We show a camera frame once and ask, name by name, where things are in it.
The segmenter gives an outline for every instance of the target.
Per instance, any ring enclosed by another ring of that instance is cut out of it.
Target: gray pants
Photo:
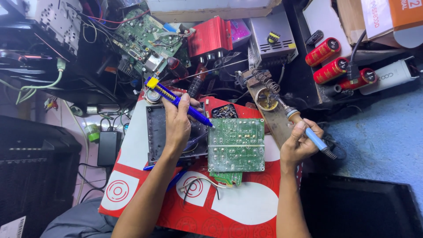
[[[102,198],[87,200],[54,219],[41,238],[110,238],[117,217],[98,213]],[[156,227],[150,238],[208,238],[208,236]]]

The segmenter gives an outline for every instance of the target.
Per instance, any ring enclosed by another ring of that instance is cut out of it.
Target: circuit board
[[[209,172],[264,171],[264,120],[212,118]]]
[[[241,185],[242,172],[210,172],[210,176],[220,183],[224,183],[229,187],[235,183],[237,186]]]
[[[131,10],[124,19],[130,19],[143,13],[140,8]],[[135,69],[142,74],[149,72],[159,75],[167,66],[167,58],[173,57],[182,45],[179,36],[157,37],[157,33],[166,32],[163,25],[149,14],[138,19],[123,23],[116,34],[123,37],[124,42],[113,42],[126,54],[130,55],[137,62]],[[160,40],[162,44],[173,44],[172,46],[153,46],[151,42]]]

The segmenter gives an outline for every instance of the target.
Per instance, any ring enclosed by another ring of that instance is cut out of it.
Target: yellow desoldering pump cap
[[[159,83],[159,80],[155,77],[150,78],[150,80],[147,82],[147,87],[154,89],[156,88],[157,84]]]

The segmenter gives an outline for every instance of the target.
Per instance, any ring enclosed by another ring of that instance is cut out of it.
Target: hand
[[[203,109],[198,108],[200,103],[190,98],[187,93],[182,95],[181,92],[174,92],[174,94],[178,97],[182,96],[178,108],[167,99],[162,99],[166,109],[166,145],[163,152],[170,153],[173,158],[179,158],[190,137],[191,123],[189,119],[196,121],[190,115],[187,115],[189,105],[199,112],[203,112]]]
[[[307,136],[304,136],[307,127],[310,127],[319,138],[323,136],[323,130],[315,122],[305,118],[304,121],[298,122],[292,130],[291,137],[283,143],[280,149],[281,170],[291,171],[299,161],[319,151],[316,145]]]

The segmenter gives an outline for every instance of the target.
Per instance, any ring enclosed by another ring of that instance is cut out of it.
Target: plug
[[[360,71],[358,70],[358,65],[355,62],[350,61],[346,67],[346,76],[348,80],[353,80],[360,77]]]
[[[57,58],[57,69],[63,71],[66,68],[66,62],[62,58]]]

